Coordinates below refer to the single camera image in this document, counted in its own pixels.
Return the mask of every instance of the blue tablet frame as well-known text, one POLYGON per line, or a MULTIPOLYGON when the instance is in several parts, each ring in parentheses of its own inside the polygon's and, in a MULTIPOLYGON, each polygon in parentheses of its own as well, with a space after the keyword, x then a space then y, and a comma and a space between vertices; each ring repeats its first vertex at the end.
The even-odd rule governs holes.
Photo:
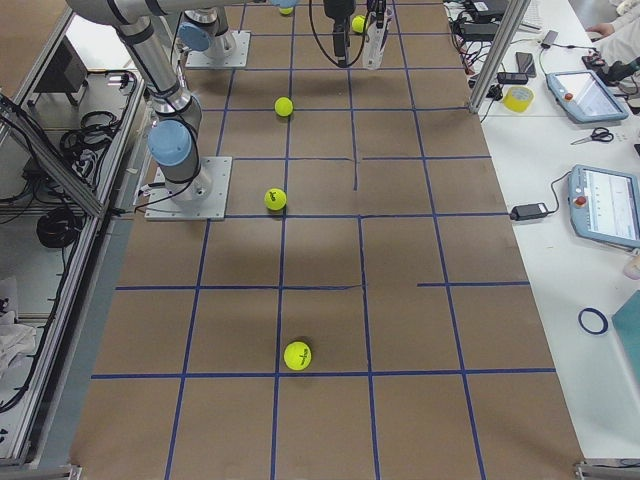
POLYGON ((630 173, 616 172, 613 170, 605 170, 602 168, 588 167, 586 165, 576 165, 571 170, 569 175, 569 211, 571 216, 571 224, 573 225, 576 234, 580 237, 589 238, 598 242, 611 243, 614 245, 622 245, 630 248, 640 248, 640 218, 638 212, 640 212, 640 188, 638 187, 638 179, 635 175, 630 173), (638 239, 633 240, 630 238, 615 237, 611 235, 605 235, 598 232, 589 230, 591 225, 589 202, 591 201, 590 193, 585 192, 586 186, 586 171, 599 172, 607 175, 615 175, 617 177, 624 177, 631 182, 632 191, 632 207, 634 209, 633 216, 638 234, 638 239), (578 196, 584 196, 587 198, 586 205, 579 207, 574 203, 574 200, 578 196))
POLYGON ((556 98, 556 101, 560 104, 560 106, 567 112, 567 115, 577 123, 590 123, 590 122, 606 122, 606 121, 614 121, 614 120, 624 120, 629 116, 625 108, 620 104, 618 99, 609 91, 607 86, 598 78, 598 75, 591 70, 580 70, 576 72, 556 72, 556 73, 548 73, 547 74, 547 87, 553 93, 553 96, 556 98), (594 81, 594 85, 596 85, 600 92, 604 95, 604 97, 609 100, 611 106, 616 110, 615 113, 601 114, 601 115, 587 115, 585 112, 578 106, 575 98, 571 100, 566 100, 565 95, 567 93, 573 94, 574 92, 569 92, 562 85, 560 80, 561 77, 567 75, 584 75, 588 74, 594 81))

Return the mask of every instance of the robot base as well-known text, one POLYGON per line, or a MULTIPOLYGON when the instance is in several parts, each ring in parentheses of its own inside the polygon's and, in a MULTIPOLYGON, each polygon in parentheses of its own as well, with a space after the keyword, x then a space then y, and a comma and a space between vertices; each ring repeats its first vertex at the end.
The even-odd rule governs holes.
POLYGON ((232 32, 236 41, 235 51, 228 57, 215 59, 207 57, 202 52, 189 52, 185 68, 192 70, 219 70, 225 68, 245 68, 249 56, 249 40, 251 32, 240 30, 232 32))
MULTIPOLYGON (((175 202, 169 198, 150 205, 144 214, 147 220, 224 220, 227 208, 227 194, 231 178, 231 157, 202 157, 202 168, 213 178, 211 193, 203 200, 175 202)), ((164 175, 158 168, 154 182, 164 182, 164 175)), ((160 200, 169 195, 164 188, 151 191, 148 201, 160 200)))

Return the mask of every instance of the scissors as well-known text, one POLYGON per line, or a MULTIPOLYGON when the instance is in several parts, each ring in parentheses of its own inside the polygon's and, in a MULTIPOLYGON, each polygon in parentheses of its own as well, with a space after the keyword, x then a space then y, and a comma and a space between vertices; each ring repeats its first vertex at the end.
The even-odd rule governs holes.
POLYGON ((591 135, 581 138, 580 140, 576 140, 575 142, 571 142, 571 145, 579 145, 587 142, 609 143, 611 141, 613 141, 613 133, 611 133, 608 128, 598 127, 593 129, 591 135))

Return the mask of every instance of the gray floor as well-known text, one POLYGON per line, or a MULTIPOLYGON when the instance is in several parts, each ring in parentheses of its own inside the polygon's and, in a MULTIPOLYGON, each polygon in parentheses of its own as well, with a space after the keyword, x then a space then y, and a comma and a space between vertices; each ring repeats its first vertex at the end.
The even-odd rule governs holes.
POLYGON ((616 8, 609 0, 569 0, 569 3, 585 28, 617 17, 616 8))

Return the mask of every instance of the black scissors handle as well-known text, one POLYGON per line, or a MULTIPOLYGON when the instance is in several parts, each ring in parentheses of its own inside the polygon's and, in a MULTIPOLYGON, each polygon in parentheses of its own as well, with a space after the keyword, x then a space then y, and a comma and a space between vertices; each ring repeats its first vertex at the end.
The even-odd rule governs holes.
POLYGON ((594 142, 609 143, 613 141, 613 133, 608 128, 597 127, 591 133, 591 140, 594 142))

